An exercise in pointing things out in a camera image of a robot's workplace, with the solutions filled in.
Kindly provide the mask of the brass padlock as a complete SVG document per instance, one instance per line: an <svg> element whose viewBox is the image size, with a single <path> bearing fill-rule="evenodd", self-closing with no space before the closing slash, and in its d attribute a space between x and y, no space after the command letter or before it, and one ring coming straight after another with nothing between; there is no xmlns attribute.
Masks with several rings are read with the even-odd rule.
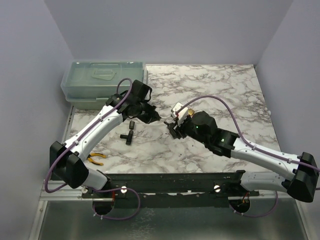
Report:
<svg viewBox="0 0 320 240"><path fill-rule="evenodd" d="M192 117L194 114L195 114L195 111L193 109L189 108L188 115Z"/></svg>

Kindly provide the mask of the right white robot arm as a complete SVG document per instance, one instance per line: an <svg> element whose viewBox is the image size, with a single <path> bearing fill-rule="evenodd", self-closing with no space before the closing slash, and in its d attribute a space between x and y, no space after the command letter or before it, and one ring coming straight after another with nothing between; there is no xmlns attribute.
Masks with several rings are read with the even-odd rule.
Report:
<svg viewBox="0 0 320 240"><path fill-rule="evenodd" d="M272 150L242 139L239 134L219 128L205 111L176 118L167 123L174 139L190 137L213 154L244 160L267 169L266 172L244 172L230 183L230 191L241 196L247 191L269 190L287 193L305 203L314 200L320 173L312 154L300 155Z"/></svg>

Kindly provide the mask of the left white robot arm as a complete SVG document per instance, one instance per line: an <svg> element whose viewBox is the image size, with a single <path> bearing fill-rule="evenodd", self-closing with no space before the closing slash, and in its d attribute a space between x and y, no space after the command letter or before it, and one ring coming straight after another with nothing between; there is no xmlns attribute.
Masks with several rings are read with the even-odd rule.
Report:
<svg viewBox="0 0 320 240"><path fill-rule="evenodd" d="M49 172L44 181L46 192L51 175L65 185L93 189L101 198L111 191L109 178L101 171L88 168L84 162L95 146L126 119L137 118L145 124L161 118L156 107L149 104L152 88L139 80L130 80L129 89L111 95L97 116L76 135L63 143L55 141L49 149Z"/></svg>

